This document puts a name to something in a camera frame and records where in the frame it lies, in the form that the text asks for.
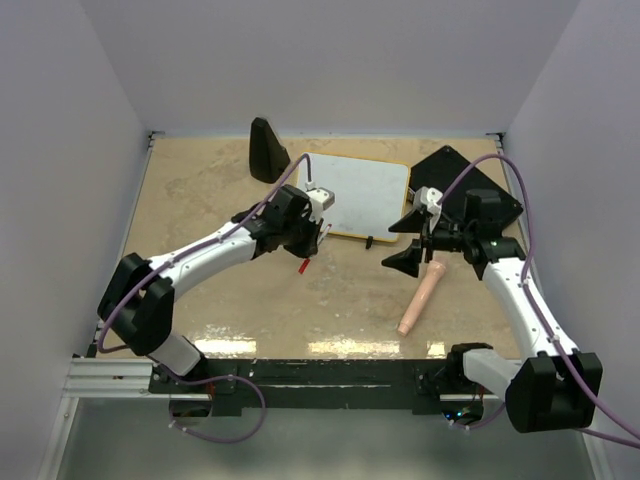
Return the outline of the yellow framed whiteboard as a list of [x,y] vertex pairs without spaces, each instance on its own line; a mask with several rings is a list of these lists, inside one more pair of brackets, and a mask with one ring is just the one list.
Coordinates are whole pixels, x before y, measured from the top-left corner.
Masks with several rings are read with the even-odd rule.
[[296,186],[308,178],[335,194],[324,214],[333,235],[394,243],[388,228],[404,215],[410,167],[404,163],[310,153],[297,168]]

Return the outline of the red marker cap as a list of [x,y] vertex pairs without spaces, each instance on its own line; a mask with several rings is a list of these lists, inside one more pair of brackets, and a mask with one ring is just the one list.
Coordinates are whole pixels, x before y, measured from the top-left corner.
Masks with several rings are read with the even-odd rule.
[[305,272],[306,268],[308,267],[309,263],[310,263],[310,259],[309,258],[305,259],[302,262],[300,268],[298,269],[298,273],[299,274],[304,274],[304,272]]

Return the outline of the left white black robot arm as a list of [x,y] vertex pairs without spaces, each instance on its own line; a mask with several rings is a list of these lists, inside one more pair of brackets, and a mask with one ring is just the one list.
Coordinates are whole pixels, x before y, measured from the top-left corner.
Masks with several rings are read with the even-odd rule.
[[127,349],[164,365],[183,391],[196,392],[207,380],[205,358],[174,330],[175,302],[214,275],[278,248],[301,259],[316,255],[323,215],[334,201],[324,188],[284,185],[197,242],[149,259],[129,254],[118,263],[98,316]]

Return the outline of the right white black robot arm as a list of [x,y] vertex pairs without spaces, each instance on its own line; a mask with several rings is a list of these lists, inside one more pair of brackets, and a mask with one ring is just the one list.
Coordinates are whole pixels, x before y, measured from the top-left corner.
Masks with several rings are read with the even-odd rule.
[[493,393],[520,433],[589,427],[602,364],[564,333],[529,275],[519,241],[504,236],[503,198],[490,189],[467,191],[459,223],[442,219],[442,202],[435,188],[415,193],[411,210],[389,228],[413,234],[411,244],[383,266],[415,277],[436,252],[462,254],[500,303],[521,356],[515,365],[487,344],[455,345],[445,367],[448,386],[466,393],[478,385]]

